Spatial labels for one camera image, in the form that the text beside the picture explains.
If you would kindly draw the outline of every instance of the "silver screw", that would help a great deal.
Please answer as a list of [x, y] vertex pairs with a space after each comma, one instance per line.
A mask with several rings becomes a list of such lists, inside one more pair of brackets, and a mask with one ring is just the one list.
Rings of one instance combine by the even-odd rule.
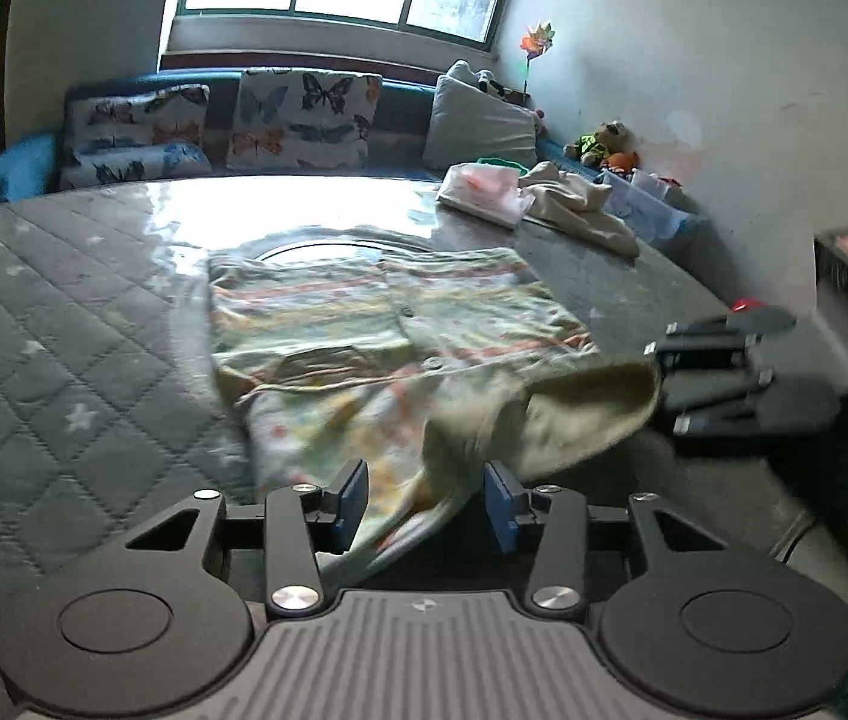
[[320, 600], [320, 593], [313, 587], [307, 587], [303, 584], [288, 584], [286, 587], [274, 590], [270, 600], [288, 611], [303, 611]]
[[531, 601], [539, 605], [540, 608], [561, 610], [561, 608], [571, 608], [579, 604], [580, 593], [572, 587], [563, 586], [563, 584], [552, 584], [536, 590], [531, 596]]

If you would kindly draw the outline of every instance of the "teddy bear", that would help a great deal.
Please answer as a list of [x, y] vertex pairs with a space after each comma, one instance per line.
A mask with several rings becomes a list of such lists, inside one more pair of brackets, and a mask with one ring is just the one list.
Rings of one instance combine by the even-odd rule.
[[621, 153], [626, 145], [627, 128], [624, 124], [605, 122], [593, 135], [581, 135], [574, 143], [564, 146], [564, 156], [576, 160], [584, 167], [590, 167], [591, 170], [599, 170], [605, 159], [612, 154]]

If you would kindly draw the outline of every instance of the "window frame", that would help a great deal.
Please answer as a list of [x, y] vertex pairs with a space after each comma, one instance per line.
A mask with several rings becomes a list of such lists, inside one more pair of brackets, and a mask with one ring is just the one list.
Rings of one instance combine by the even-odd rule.
[[412, 23], [407, 23], [407, 16], [410, 13], [410, 5], [413, 0], [403, 0], [401, 6], [401, 16], [397, 23], [379, 22], [373, 19], [360, 19], [354, 16], [338, 16], [332, 13], [313, 13], [305, 10], [297, 10], [297, 0], [290, 0], [290, 6], [286, 10], [273, 8], [188, 8], [187, 0], [177, 0], [177, 15], [178, 16], [283, 16], [291, 19], [310, 19], [310, 20], [327, 20], [328, 22], [353, 23], [353, 25], [374, 26], [375, 28], [391, 29], [397, 32], [405, 32], [422, 37], [435, 38], [436, 40], [444, 41], [445, 43], [456, 43], [459, 46], [467, 46], [472, 49], [489, 52], [497, 37], [497, 30], [501, 24], [502, 10], [507, 0], [495, 0], [494, 8], [491, 12], [490, 21], [487, 25], [487, 34], [483, 41], [472, 40], [471, 38], [461, 37], [449, 32], [441, 32], [437, 29], [428, 29], [423, 26], [416, 26]]

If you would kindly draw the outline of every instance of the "white plastic package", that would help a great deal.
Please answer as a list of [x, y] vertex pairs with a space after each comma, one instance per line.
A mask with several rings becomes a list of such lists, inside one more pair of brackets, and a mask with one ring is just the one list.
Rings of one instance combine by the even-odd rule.
[[533, 196], [517, 186], [516, 167], [468, 162], [451, 165], [437, 199], [445, 205], [514, 229], [531, 207]]

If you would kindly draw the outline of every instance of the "quilted stitching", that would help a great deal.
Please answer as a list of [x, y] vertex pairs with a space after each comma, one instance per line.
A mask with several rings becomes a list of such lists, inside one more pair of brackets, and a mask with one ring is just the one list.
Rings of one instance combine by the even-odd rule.
[[150, 223], [109, 191], [0, 206], [0, 608], [197, 488], [252, 498], [233, 421], [178, 375]]

